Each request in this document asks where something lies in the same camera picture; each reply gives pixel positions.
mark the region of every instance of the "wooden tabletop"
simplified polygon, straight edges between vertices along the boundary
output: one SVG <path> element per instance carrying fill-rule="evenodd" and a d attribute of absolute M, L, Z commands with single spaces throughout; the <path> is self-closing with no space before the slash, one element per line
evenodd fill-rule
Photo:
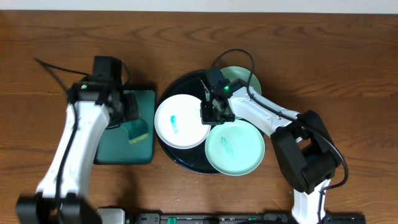
<path fill-rule="evenodd" d="M 326 209 L 360 212 L 368 224 L 398 219 L 398 16 L 175 12 L 0 12 L 0 223 L 18 223 L 19 194 L 34 194 L 65 122 L 62 89 L 33 61 L 91 72 L 95 55 L 126 62 L 133 83 L 157 95 L 178 77 L 209 68 L 223 51 L 250 51 L 263 96 L 316 111 L 350 176 Z M 245 55 L 221 67 L 249 67 Z M 58 72 L 69 86 L 79 75 Z M 272 144 L 248 175 L 202 175 L 171 161 L 155 140 L 144 166 L 93 166 L 90 203 L 134 212 L 262 213 L 290 210 L 292 188 Z M 343 177 L 338 168 L 337 183 Z"/>

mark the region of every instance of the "green sponge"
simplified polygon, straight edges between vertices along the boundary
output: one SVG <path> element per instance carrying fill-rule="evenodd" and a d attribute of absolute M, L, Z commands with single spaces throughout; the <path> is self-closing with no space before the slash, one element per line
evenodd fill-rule
<path fill-rule="evenodd" d="M 141 119 L 125 122 L 121 124 L 121 127 L 127 131 L 130 144 L 134 144 L 149 136 L 148 125 Z"/>

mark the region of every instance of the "teal cloth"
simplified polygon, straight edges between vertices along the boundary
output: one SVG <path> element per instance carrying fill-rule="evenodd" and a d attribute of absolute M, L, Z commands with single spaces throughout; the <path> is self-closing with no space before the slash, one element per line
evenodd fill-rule
<path fill-rule="evenodd" d="M 134 144 L 129 143 L 123 128 L 105 130 L 98 144 L 97 164 L 148 164 L 154 148 L 155 92 L 133 91 L 141 114 L 148 125 L 148 137 Z"/>

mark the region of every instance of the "round black tray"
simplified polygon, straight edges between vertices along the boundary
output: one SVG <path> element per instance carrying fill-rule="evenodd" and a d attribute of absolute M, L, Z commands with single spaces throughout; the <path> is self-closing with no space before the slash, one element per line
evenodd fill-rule
<path fill-rule="evenodd" d="M 204 74 L 204 72 L 204 70 L 192 72 L 175 80 L 160 97 L 158 106 L 168 97 L 178 94 L 192 95 L 199 100 L 205 101 L 205 91 L 200 81 L 200 75 Z M 191 149 L 176 149 L 164 143 L 158 135 L 157 139 L 164 152 L 178 165 L 201 174 L 220 173 L 207 160 L 205 154 L 206 140 Z"/>

